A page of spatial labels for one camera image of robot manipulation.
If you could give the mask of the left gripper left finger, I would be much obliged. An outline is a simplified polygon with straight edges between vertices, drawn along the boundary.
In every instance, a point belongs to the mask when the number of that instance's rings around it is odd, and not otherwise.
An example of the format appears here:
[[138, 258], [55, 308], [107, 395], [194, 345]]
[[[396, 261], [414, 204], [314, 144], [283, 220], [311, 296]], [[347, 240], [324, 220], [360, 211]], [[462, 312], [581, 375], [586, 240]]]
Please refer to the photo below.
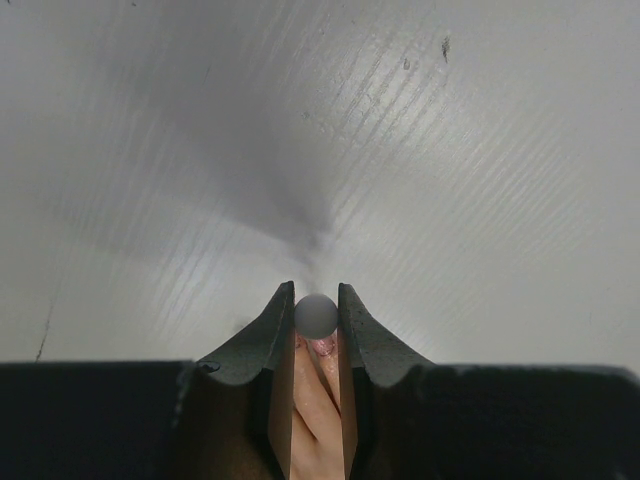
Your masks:
[[294, 285], [203, 358], [5, 363], [5, 479], [285, 479]]

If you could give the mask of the mannequin hand with painted nails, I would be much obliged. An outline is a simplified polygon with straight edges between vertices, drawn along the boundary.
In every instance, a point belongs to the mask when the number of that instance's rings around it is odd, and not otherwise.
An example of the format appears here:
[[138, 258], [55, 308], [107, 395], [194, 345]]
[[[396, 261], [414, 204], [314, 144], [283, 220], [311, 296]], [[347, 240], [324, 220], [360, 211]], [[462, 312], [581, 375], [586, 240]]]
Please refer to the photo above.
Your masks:
[[295, 337], [292, 479], [343, 479], [339, 351], [334, 334]]

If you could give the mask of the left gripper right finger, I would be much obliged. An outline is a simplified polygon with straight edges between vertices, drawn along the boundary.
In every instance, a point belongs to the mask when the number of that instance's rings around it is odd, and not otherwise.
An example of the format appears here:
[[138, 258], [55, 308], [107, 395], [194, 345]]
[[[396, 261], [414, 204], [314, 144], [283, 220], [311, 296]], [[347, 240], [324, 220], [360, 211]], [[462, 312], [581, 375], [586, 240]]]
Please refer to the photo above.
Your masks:
[[433, 363], [338, 289], [350, 479], [635, 479], [639, 379], [602, 365]]

